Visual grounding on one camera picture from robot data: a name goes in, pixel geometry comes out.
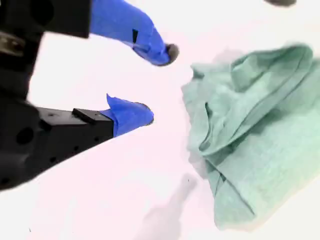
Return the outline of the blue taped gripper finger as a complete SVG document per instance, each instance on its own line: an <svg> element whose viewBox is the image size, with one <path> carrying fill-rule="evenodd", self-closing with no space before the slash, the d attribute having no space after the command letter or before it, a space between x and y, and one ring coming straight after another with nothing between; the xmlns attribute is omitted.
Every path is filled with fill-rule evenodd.
<svg viewBox="0 0 320 240"><path fill-rule="evenodd" d="M101 111L39 109L37 172L154 121L153 112L143 103L109 95L106 99L109 109Z"/></svg>
<svg viewBox="0 0 320 240"><path fill-rule="evenodd" d="M151 18L125 0L46 0L46 30L79 38L117 40L155 66L173 63L179 48L164 42Z"/></svg>

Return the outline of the blue taped gripper finger with dark tip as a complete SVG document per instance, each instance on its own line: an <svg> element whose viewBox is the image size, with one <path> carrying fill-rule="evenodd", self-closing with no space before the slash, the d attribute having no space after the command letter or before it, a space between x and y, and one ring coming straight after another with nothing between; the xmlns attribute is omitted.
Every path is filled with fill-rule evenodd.
<svg viewBox="0 0 320 240"><path fill-rule="evenodd" d="M297 3L297 0L264 0L270 5L277 7L290 7Z"/></svg>

